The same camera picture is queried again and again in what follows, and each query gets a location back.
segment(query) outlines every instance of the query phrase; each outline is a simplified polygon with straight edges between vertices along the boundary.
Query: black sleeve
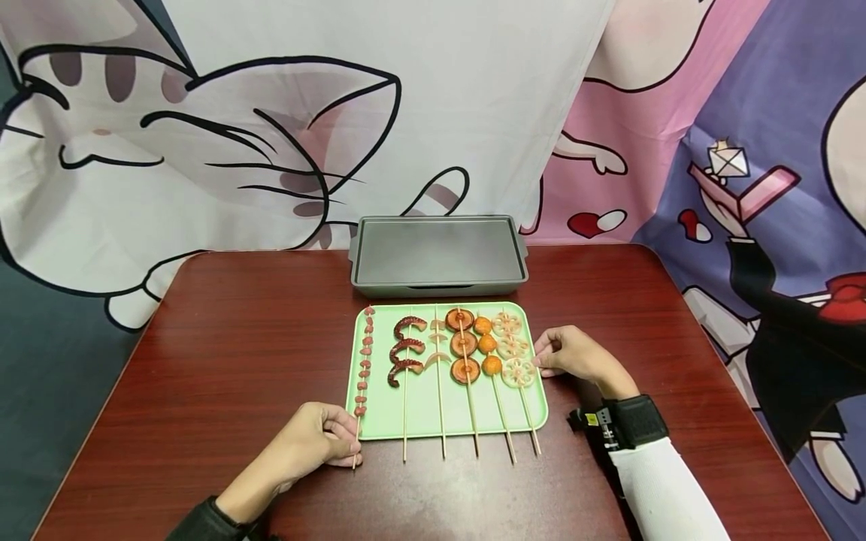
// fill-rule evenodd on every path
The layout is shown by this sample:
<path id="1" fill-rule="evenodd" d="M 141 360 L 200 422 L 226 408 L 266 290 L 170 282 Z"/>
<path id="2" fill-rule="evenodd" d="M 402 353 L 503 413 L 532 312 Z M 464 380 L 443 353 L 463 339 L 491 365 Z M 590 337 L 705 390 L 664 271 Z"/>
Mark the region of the black sleeve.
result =
<path id="1" fill-rule="evenodd" d="M 761 318 L 772 317 L 791 328 L 815 330 L 828 324 L 818 320 L 818 309 L 772 290 L 776 283 L 776 267 L 757 242 L 729 242 L 731 255 L 731 288 L 749 306 L 760 312 Z"/>
<path id="2" fill-rule="evenodd" d="M 192 508 L 192 511 L 168 534 L 165 541 L 242 541 L 247 533 L 221 512 L 215 496 L 207 498 Z"/>
<path id="3" fill-rule="evenodd" d="M 731 255 L 731 288 L 758 312 L 770 312 L 776 267 L 764 249 L 757 242 L 729 241 L 727 251 Z"/>

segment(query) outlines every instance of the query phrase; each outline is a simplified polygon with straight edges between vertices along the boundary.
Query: wooden skewer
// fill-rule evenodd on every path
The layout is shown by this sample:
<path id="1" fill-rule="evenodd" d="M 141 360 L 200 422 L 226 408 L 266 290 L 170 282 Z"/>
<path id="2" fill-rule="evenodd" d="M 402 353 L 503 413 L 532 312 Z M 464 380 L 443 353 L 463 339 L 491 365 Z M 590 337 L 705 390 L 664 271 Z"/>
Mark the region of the wooden skewer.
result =
<path id="1" fill-rule="evenodd" d="M 541 445 L 539 445 L 539 437 L 535 434 L 535 423 L 533 422 L 533 417 L 529 413 L 529 406 L 527 405 L 527 395 L 523 392 L 523 388 L 520 387 L 520 400 L 523 402 L 523 411 L 527 413 L 527 422 L 529 423 L 529 428 L 533 431 L 533 447 L 535 448 L 535 455 L 541 456 Z"/>
<path id="2" fill-rule="evenodd" d="M 508 444 L 508 454 L 511 455 L 511 463 L 517 464 L 517 457 L 514 455 L 514 444 L 511 442 L 511 431 L 508 430 L 508 423 L 505 422 L 505 410 L 502 409 L 502 400 L 499 398 L 499 387 L 496 386 L 496 376 L 490 378 L 493 382 L 493 394 L 496 395 L 496 406 L 499 407 L 499 417 L 502 419 L 502 426 L 505 428 L 505 441 Z"/>
<path id="3" fill-rule="evenodd" d="M 358 431 L 355 432 L 355 443 L 358 443 L 358 436 L 361 435 L 361 418 L 356 416 L 355 419 L 358 419 Z M 353 472 L 355 471 L 355 467 L 357 465 L 358 465 L 358 455 L 353 454 L 352 455 L 352 471 Z"/>
<path id="4" fill-rule="evenodd" d="M 412 325 L 409 325 L 409 330 L 406 332 L 407 338 L 412 338 Z M 406 350 L 406 359 L 409 360 L 409 350 Z M 409 387 L 409 371 L 403 370 L 403 463 L 406 463 L 406 388 Z"/>
<path id="5" fill-rule="evenodd" d="M 457 314 L 462 314 L 460 307 L 457 307 Z M 465 335 L 463 334 L 463 325 L 460 324 L 460 347 L 463 349 L 463 369 L 466 371 L 466 396 L 469 398 L 469 418 L 472 420 L 472 432 L 475 438 L 475 456 L 481 457 L 481 447 L 478 445 L 478 427 L 475 425 L 475 405 L 472 403 L 472 378 L 469 377 L 469 358 L 466 355 Z"/>
<path id="6" fill-rule="evenodd" d="M 439 320 L 439 305 L 433 305 L 433 320 Z M 439 339 L 436 339 L 436 355 L 439 355 Z M 439 428 L 442 429 L 442 460 L 445 460 L 445 413 L 442 407 L 442 374 L 439 373 L 439 361 L 436 361 L 436 389 L 439 391 Z"/>

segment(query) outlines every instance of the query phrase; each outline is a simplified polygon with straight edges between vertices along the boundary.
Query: gray baking pan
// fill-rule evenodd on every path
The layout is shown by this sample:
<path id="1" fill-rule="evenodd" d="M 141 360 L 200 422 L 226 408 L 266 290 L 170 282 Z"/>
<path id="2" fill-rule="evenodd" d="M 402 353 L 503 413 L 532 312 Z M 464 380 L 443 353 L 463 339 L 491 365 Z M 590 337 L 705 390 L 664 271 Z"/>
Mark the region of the gray baking pan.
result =
<path id="1" fill-rule="evenodd" d="M 529 279 L 511 216 L 365 216 L 352 285 L 371 299 L 505 295 Z"/>

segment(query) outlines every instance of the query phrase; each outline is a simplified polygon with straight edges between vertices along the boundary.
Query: red bow tie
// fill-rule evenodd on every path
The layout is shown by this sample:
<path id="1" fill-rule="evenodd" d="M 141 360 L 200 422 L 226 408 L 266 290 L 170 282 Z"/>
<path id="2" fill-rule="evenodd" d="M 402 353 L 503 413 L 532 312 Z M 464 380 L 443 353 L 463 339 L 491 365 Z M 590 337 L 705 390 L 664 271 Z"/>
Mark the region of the red bow tie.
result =
<path id="1" fill-rule="evenodd" d="M 866 273 L 843 274 L 827 282 L 830 300 L 818 316 L 840 325 L 866 323 Z"/>

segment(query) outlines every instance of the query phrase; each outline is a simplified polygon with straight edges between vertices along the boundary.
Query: green tray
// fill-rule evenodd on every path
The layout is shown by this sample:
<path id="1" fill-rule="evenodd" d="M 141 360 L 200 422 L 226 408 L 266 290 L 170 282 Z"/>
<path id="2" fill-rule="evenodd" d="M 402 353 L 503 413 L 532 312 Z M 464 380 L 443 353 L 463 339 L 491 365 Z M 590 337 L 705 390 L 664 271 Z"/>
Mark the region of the green tray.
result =
<path id="1" fill-rule="evenodd" d="M 461 308 L 470 310 L 476 317 L 480 314 L 493 319 L 496 313 L 505 312 L 516 315 L 523 320 L 523 329 L 520 337 L 530 344 L 532 335 L 529 332 L 527 315 L 523 309 L 511 302 L 476 302 L 460 304 Z M 439 417 L 439 394 L 436 381 L 438 370 L 440 383 L 442 385 L 442 404 L 444 432 L 446 435 L 472 435 L 472 420 L 469 416 L 469 398 L 467 389 L 451 379 L 450 364 L 436 363 L 431 365 L 421 374 L 415 374 L 404 370 L 397 374 L 400 382 L 398 389 L 388 385 L 388 372 L 393 366 L 388 354 L 391 347 L 397 342 L 394 338 L 394 325 L 405 316 L 413 315 L 425 319 L 428 323 L 433 320 L 434 313 L 439 319 L 445 319 L 448 310 L 457 308 L 457 305 L 449 304 L 421 304 L 421 305 L 389 305 L 374 306 L 376 313 L 373 318 L 373 344 L 372 355 L 370 355 L 370 376 L 366 379 L 368 387 L 364 394 L 367 397 L 367 411 L 361 418 L 362 430 L 361 440 L 390 440 L 403 438 L 404 425 L 404 396 L 405 396 L 405 423 L 406 437 L 424 438 L 439 436 L 443 432 L 443 425 Z M 361 344 L 365 336 L 364 328 L 366 316 L 364 312 L 358 314 L 355 321 L 355 336 L 352 341 L 352 364 L 350 367 L 349 387 L 346 393 L 346 409 L 353 412 L 355 396 L 361 394 L 357 389 L 357 383 L 361 380 L 359 373 L 360 365 L 364 356 L 360 354 L 363 347 Z M 431 353 L 435 352 L 435 345 L 428 336 L 432 333 L 430 328 L 424 332 L 412 327 L 404 329 L 407 338 L 418 338 L 426 345 L 424 353 L 417 354 L 409 352 L 409 358 L 427 361 Z M 451 331 L 442 331 L 442 334 L 451 337 Z M 455 356 L 450 352 L 449 343 L 442 342 L 439 351 L 445 352 L 452 359 Z M 400 358 L 405 358 L 406 350 L 401 351 Z M 534 349 L 530 345 L 527 358 L 534 356 Z M 480 351 L 472 356 L 479 363 L 484 359 Z M 495 376 L 496 387 L 505 412 L 508 430 L 512 432 L 527 432 L 530 430 L 527 414 L 520 399 L 520 390 L 513 389 L 504 384 L 500 376 Z M 481 375 L 472 383 L 472 402 L 475 406 L 475 423 L 479 434 L 504 434 L 505 428 L 499 409 L 496 406 L 493 378 Z M 540 375 L 536 375 L 531 385 L 524 388 L 529 415 L 533 420 L 534 427 L 540 428 L 547 421 L 547 398 L 544 386 L 541 384 Z"/>

